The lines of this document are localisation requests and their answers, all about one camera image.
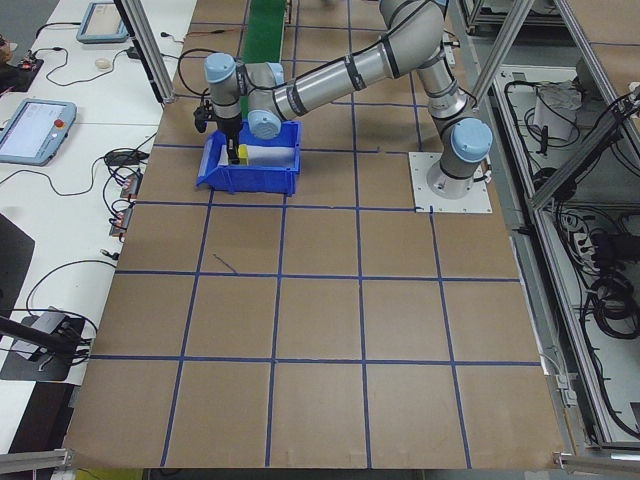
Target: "cardboard table surface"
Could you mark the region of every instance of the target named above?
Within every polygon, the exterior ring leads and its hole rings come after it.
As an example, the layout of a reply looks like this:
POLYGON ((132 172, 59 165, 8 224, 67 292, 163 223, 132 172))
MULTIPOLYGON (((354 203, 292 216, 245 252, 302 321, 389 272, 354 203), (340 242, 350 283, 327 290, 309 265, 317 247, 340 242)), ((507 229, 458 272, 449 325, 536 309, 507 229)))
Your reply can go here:
MULTIPOLYGON (((288 75, 382 28, 375 2, 293 5, 288 75)), ((236 53, 245 12, 200 0, 191 29, 230 31, 189 47, 236 53)), ((199 99, 167 106, 65 442, 78 464, 551 466, 561 439, 495 192, 491 215, 413 210, 406 151, 438 148, 417 85, 304 116, 289 198, 196 189, 199 99)))

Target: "green conveyor belt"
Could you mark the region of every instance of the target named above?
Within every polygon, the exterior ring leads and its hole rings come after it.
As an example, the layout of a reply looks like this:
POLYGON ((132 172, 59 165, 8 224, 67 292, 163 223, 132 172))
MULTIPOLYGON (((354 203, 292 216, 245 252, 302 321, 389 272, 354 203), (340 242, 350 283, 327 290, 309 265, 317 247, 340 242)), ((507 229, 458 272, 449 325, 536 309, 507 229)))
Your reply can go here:
MULTIPOLYGON (((280 62, 285 8, 286 0, 251 0, 243 62, 280 62)), ((247 114, 246 99, 242 102, 242 114, 247 114)))

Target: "black monitor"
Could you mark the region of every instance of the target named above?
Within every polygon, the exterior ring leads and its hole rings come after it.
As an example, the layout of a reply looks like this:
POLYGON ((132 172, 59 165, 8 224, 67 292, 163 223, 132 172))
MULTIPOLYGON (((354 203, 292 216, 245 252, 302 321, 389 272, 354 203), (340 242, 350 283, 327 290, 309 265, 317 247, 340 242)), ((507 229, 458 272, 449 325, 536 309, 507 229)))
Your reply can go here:
POLYGON ((15 307, 34 248, 33 239, 0 214, 0 314, 15 307))
POLYGON ((20 351, 7 354, 0 370, 3 380, 64 380, 81 340, 83 318, 50 311, 40 317, 29 315, 22 322, 9 319, 27 276, 34 247, 31 237, 0 215, 0 338, 3 335, 13 338, 11 348, 20 351), (47 332, 30 328, 38 319, 42 323, 44 317, 55 324, 47 332))

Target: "white object in bin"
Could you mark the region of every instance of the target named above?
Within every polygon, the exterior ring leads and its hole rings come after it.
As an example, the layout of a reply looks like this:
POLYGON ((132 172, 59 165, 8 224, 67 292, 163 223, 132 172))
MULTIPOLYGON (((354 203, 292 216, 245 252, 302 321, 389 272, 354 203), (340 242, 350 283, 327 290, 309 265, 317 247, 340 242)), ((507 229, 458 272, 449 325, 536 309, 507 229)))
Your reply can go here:
MULTIPOLYGON (((249 153, 249 165, 259 167, 293 168, 295 161, 295 149, 293 147, 263 147, 247 145, 249 153)), ((229 165, 227 149, 221 147, 218 165, 229 165)))

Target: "electrical wiring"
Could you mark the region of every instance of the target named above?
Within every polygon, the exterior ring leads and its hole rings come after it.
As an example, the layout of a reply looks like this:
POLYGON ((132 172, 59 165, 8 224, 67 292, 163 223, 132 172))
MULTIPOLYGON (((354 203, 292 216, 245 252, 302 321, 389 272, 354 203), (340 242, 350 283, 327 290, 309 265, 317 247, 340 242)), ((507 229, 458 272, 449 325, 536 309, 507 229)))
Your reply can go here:
POLYGON ((33 296, 35 295, 35 293, 38 290, 38 288, 40 287, 40 285, 42 285, 47 278, 51 277, 51 275, 53 275, 56 272, 59 272, 60 270, 63 270, 65 268, 68 268, 68 267, 71 267, 71 266, 74 266, 74 265, 87 264, 87 263, 102 264, 102 265, 107 265, 107 266, 112 267, 112 268, 116 268, 116 265, 113 264, 113 263, 107 262, 105 260, 94 260, 94 259, 74 260, 72 262, 67 262, 67 263, 64 263, 62 265, 59 265, 59 266, 55 267, 54 269, 50 270, 43 277, 41 277, 40 280, 38 280, 35 283, 35 285, 31 288, 31 290, 27 294, 27 298, 25 299, 26 311, 31 315, 33 315, 32 312, 35 312, 35 311, 49 311, 47 309, 38 310, 38 309, 33 309, 33 308, 30 307, 30 303, 32 303, 33 296))
POLYGON ((42 32, 42 30, 44 30, 45 28, 53 27, 55 25, 70 25, 70 26, 79 27, 80 26, 80 22, 51 22, 51 23, 45 23, 40 28, 38 28, 38 30, 36 30, 36 38, 38 38, 40 36, 40 33, 42 32))
POLYGON ((39 48, 38 50, 36 50, 35 52, 33 52, 33 55, 36 55, 39 52, 42 51, 53 51, 53 52, 64 52, 64 62, 61 65, 58 65, 57 67, 54 67, 50 72, 48 72, 45 75, 45 78, 50 81, 51 83, 53 83, 54 85, 57 85, 58 87, 69 87, 71 85, 76 85, 78 83, 88 83, 88 82, 93 82, 94 80, 97 80, 98 78, 104 77, 105 75, 109 75, 110 73, 113 73, 113 71, 116 68, 116 60, 117 58, 122 55, 123 53, 126 53, 127 50, 120 50, 119 52, 117 52, 114 56, 113 59, 111 60, 111 68, 109 68, 109 70, 99 73, 98 75, 95 75, 93 77, 90 78, 84 78, 81 80, 74 80, 72 82, 68 82, 68 83, 60 83, 57 82, 55 80, 53 80, 51 78, 51 75, 55 72, 57 72, 58 70, 60 70, 61 68, 64 68, 68 63, 69 63, 69 50, 67 50, 64 47, 52 47, 52 48, 39 48))
POLYGON ((184 79, 184 75, 182 73, 182 61, 185 58, 189 58, 188 55, 190 53, 196 53, 196 52, 202 52, 202 53, 218 53, 217 50, 211 50, 210 48, 190 48, 189 50, 187 50, 186 52, 183 52, 179 57, 178 57, 178 78, 180 78, 180 82, 182 82, 182 85, 184 86, 184 88, 186 88, 189 92, 193 93, 194 95, 197 96, 204 96, 206 94, 204 94, 203 92, 196 92, 193 88, 191 88, 187 82, 184 79))
MULTIPOLYGON (((608 145, 607 148, 613 149, 614 147, 613 145, 608 145)), ((598 155, 594 165, 599 161, 601 154, 602 152, 598 155)), ((586 174, 582 175, 582 178, 580 178, 577 183, 584 180, 586 175, 592 170, 593 166, 586 174)), ((606 232, 607 228, 613 228, 615 233, 624 233, 626 231, 623 225, 624 218, 629 215, 634 215, 636 212, 623 212, 618 218, 614 218, 609 212, 598 207, 580 205, 565 209, 563 202, 556 202, 553 211, 555 218, 554 224, 558 230, 558 238, 568 255, 578 282, 583 285, 583 288, 579 289, 580 307, 578 310, 578 320, 596 374, 600 395, 613 422, 625 433, 640 439, 640 432, 627 425, 620 417, 620 413, 613 407, 607 390, 607 379, 604 376, 603 365, 598 358, 596 353, 597 349, 593 346, 587 329, 589 321, 593 320, 600 331, 609 337, 623 340, 638 338, 640 336, 640 308, 638 308, 638 305, 632 297, 632 291, 625 287, 626 279, 620 272, 615 270, 589 271, 584 268, 585 264, 583 261, 576 261, 575 253, 580 254, 581 252, 572 252, 570 244, 571 237, 567 232, 567 228, 563 226, 564 220, 572 219, 571 221, 574 225, 578 225, 578 222, 581 222, 581 228, 587 236, 590 236, 595 231, 606 232), (606 221, 607 228, 601 226, 591 227, 587 223, 587 218, 596 223, 598 218, 603 219, 606 221), (626 329, 621 330, 614 327, 611 323, 612 321, 625 321, 626 329)))
POLYGON ((43 172, 38 172, 36 170, 27 170, 27 169, 17 170, 15 172, 13 172, 11 175, 3 178, 2 180, 0 180, 0 186, 2 186, 5 182, 7 182, 11 178, 15 177, 16 175, 19 175, 21 173, 31 173, 33 175, 39 175, 41 177, 45 177, 47 179, 47 181, 49 182, 49 186, 51 187, 51 190, 53 190, 53 192, 56 195, 58 195, 59 197, 75 197, 75 196, 78 196, 78 195, 84 195, 85 193, 89 193, 91 190, 93 190, 93 187, 95 185, 95 180, 96 180, 95 166, 101 160, 102 160, 102 157, 96 158, 93 161, 93 163, 91 164, 91 183, 89 184, 89 186, 87 188, 85 188, 84 190, 81 190, 79 192, 70 192, 70 193, 61 192, 55 187, 55 185, 53 184, 53 180, 51 179, 51 177, 49 175, 47 175, 46 173, 43 173, 43 172))
POLYGON ((527 146, 527 142, 524 139, 524 136, 522 135, 522 131, 520 130, 518 114, 516 113, 515 107, 513 106, 513 102, 511 102, 511 97, 509 96, 511 87, 516 85, 522 85, 522 84, 527 86, 535 85, 530 82, 520 82, 520 81, 514 80, 512 82, 507 83, 504 86, 504 96, 505 96, 505 99, 507 100, 507 107, 509 109, 509 114, 511 115, 511 120, 513 121, 513 127, 516 129, 518 140, 522 145, 522 151, 524 152, 525 158, 527 160, 527 170, 529 171, 529 176, 533 178, 534 177, 533 167, 535 166, 538 170, 542 170, 542 166, 538 163, 538 161, 535 158, 533 158, 533 155, 531 155, 531 152, 529 152, 529 147, 527 146))

